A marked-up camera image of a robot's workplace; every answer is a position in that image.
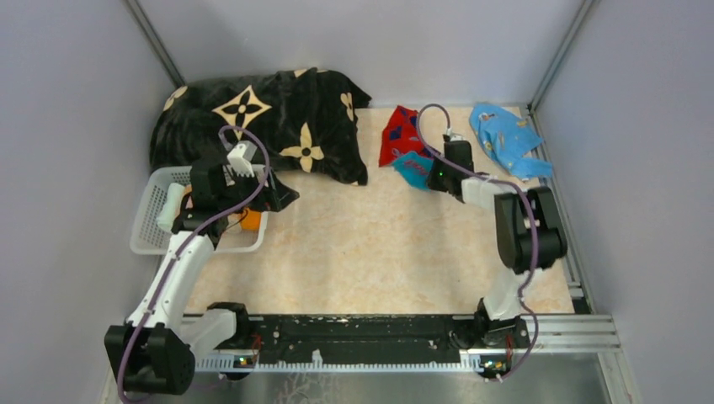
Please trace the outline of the red blue cloth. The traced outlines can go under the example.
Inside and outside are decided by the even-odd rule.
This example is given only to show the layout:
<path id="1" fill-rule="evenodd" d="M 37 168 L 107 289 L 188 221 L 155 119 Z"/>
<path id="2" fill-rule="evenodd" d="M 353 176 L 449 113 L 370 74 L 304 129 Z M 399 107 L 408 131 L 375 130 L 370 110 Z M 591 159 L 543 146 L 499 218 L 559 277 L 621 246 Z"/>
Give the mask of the red blue cloth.
<path id="1" fill-rule="evenodd" d="M 398 105 L 381 135 L 379 167 L 392 167 L 412 187 L 429 190 L 432 154 L 417 136 L 418 112 Z"/>

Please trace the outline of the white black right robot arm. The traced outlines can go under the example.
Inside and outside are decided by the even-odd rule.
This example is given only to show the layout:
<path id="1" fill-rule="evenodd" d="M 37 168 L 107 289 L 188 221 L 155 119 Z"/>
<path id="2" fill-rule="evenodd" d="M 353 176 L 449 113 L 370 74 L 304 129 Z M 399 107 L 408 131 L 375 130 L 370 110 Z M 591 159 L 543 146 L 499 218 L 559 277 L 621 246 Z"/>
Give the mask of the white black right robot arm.
<path id="1" fill-rule="evenodd" d="M 481 345 L 495 347 L 523 311 L 528 285 L 566 255 L 567 238 L 551 188 L 523 190 L 472 170 L 470 143 L 445 135 L 444 151 L 434 157 L 427 186 L 494 213 L 496 246 L 505 270 L 479 301 L 474 335 Z"/>

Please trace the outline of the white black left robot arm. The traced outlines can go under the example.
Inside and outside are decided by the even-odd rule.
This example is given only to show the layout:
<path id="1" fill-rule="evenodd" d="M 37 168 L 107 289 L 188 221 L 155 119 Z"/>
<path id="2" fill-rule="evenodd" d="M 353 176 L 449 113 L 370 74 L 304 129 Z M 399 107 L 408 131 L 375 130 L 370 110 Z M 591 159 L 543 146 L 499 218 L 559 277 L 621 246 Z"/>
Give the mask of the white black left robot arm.
<path id="1" fill-rule="evenodd" d="M 168 239 L 163 260 L 138 307 L 104 335 L 124 403 L 136 402 L 136 393 L 182 395 L 202 359 L 226 343 L 242 348 L 255 340 L 241 303 L 213 303 L 187 328 L 184 312 L 201 272 L 237 223 L 236 214 L 279 212 L 299 197 L 277 179 L 269 162 L 246 157 L 199 160 L 182 167 L 180 181 L 172 179 L 175 171 L 159 170 L 147 186 L 147 201 L 156 208 L 153 220 Z"/>

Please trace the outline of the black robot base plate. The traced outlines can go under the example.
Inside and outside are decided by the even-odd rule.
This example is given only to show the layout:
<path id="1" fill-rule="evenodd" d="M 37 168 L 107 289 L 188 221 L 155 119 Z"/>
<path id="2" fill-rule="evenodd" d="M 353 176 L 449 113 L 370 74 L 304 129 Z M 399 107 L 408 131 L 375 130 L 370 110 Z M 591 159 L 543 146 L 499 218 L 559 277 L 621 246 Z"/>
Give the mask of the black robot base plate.
<path id="1" fill-rule="evenodd" d="M 482 335 L 473 315 L 251 316 L 220 349 L 246 349 L 270 364 L 306 362 L 319 350 L 330 364 L 419 364 L 455 361 L 471 348 L 527 348 L 526 323 Z"/>

